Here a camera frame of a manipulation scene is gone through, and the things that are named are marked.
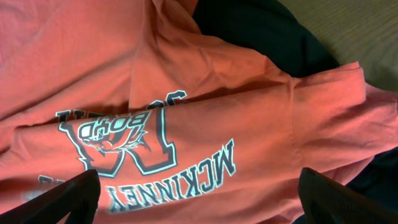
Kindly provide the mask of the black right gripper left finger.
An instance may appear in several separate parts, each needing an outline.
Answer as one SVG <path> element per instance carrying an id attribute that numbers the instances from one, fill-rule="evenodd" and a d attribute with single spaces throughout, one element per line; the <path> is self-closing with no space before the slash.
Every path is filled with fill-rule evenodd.
<path id="1" fill-rule="evenodd" d="M 101 193 L 98 173 L 87 170 L 38 197 L 5 212 L 1 223 L 92 224 Z"/>

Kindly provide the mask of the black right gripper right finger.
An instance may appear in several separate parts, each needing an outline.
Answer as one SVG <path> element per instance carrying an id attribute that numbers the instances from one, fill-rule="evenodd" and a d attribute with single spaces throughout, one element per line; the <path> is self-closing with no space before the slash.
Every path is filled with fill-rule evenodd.
<path id="1" fill-rule="evenodd" d="M 397 224 L 397 213 L 305 167 L 298 195 L 308 223 Z"/>

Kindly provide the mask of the red printed t-shirt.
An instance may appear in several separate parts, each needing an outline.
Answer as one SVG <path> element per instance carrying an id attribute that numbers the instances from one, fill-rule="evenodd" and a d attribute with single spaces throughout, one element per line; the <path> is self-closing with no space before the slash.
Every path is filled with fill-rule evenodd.
<path id="1" fill-rule="evenodd" d="M 311 167 L 397 145 L 358 63 L 294 78 L 203 35 L 192 1 L 1 2 L 1 211 L 94 169 L 95 223 L 292 223 Z"/>

